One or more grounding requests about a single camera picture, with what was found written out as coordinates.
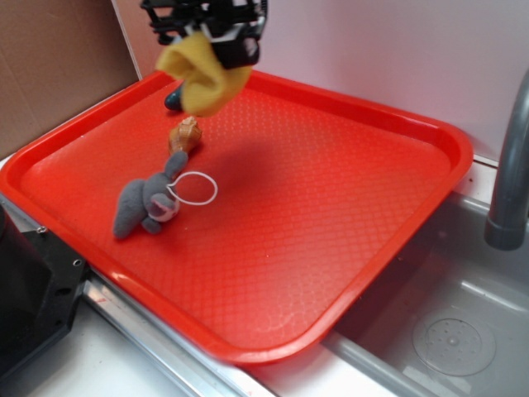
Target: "stainless steel sink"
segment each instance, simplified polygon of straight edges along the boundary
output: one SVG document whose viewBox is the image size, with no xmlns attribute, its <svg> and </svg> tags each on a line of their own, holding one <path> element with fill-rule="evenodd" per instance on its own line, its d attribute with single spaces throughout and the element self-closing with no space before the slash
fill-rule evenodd
<svg viewBox="0 0 529 397">
<path fill-rule="evenodd" d="M 397 395 L 527 395 L 529 238 L 491 248 L 487 211 L 452 194 L 324 344 Z"/>
</svg>

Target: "stuffed bunny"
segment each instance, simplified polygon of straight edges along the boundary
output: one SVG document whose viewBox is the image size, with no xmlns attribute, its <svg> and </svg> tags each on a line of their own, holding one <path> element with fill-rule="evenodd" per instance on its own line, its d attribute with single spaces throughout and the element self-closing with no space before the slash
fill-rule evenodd
<svg viewBox="0 0 529 397">
<path fill-rule="evenodd" d="M 161 231 L 161 223 L 173 218 L 180 203 L 167 189 L 188 163 L 185 151 L 176 151 L 165 163 L 164 172 L 149 179 L 135 179 L 125 186 L 117 204 L 113 233 L 118 239 L 129 236 L 140 225 L 149 233 Z"/>
</svg>

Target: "white cord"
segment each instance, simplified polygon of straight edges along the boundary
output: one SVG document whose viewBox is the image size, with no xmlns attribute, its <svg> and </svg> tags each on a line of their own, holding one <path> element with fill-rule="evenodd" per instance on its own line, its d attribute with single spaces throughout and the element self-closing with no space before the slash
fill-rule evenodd
<svg viewBox="0 0 529 397">
<path fill-rule="evenodd" d="M 202 176 L 204 178 L 206 178 L 207 180 L 209 180 L 212 185 L 213 185 L 213 196 L 206 200 L 206 201 L 199 201 L 199 202 L 194 202 L 194 201 L 188 201 L 188 200 L 184 200 L 183 198 L 180 198 L 171 188 L 175 187 L 176 184 L 185 176 L 189 176 L 189 175 L 198 175 L 198 176 Z M 211 201 L 213 201 L 216 197 L 217 197 L 217 194 L 218 194 L 218 185 L 217 185 L 217 182 L 215 182 L 215 180 L 209 176 L 209 175 L 206 175 L 204 174 L 203 172 L 200 172 L 200 171 L 189 171 L 189 172 L 184 172 L 183 174 L 180 174 L 179 177 L 172 183 L 172 184 L 168 184 L 167 185 L 167 190 L 179 201 L 181 201 L 182 203 L 184 204 L 188 204 L 188 205 L 208 205 L 210 204 Z"/>
</svg>

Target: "yellow cloth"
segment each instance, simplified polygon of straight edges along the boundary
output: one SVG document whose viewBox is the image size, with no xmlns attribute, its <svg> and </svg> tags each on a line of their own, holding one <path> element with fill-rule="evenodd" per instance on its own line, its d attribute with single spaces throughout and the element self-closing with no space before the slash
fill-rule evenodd
<svg viewBox="0 0 529 397">
<path fill-rule="evenodd" d="M 156 63 L 175 79 L 183 79 L 182 108 L 191 115 L 212 116 L 245 86 L 251 67 L 224 69 L 202 32 L 168 45 Z"/>
</svg>

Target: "drain cover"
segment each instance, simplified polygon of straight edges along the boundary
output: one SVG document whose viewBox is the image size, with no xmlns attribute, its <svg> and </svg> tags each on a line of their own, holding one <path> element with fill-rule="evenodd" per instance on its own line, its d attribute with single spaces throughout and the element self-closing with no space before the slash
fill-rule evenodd
<svg viewBox="0 0 529 397">
<path fill-rule="evenodd" d="M 496 342 L 490 329 L 459 310 L 439 310 L 422 317 L 413 330 L 413 346 L 421 360 L 445 375 L 467 376 L 494 359 Z"/>
</svg>

